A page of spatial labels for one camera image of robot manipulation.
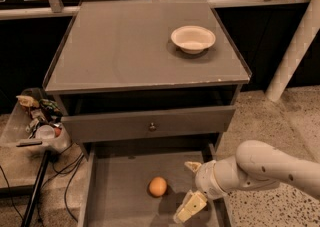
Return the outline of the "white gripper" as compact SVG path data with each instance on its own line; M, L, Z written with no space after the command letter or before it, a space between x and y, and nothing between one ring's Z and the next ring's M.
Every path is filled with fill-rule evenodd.
M182 204L177 208L173 216L173 220L176 223L184 223L200 212L207 205L207 198L217 200L226 195L226 192L218 185L215 178L215 164L215 160L204 164L192 161L186 161L184 163L189 170L196 173L195 185L199 191L193 192L189 190L187 192Z

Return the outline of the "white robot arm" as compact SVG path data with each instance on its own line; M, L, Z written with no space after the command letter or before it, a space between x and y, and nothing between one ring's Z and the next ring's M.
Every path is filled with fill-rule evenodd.
M233 156L206 163L187 161L195 174L195 192L189 190L173 217L184 223L200 212L209 200L234 190L260 191L286 183L315 199L320 198L320 164L290 156L257 140L242 142Z

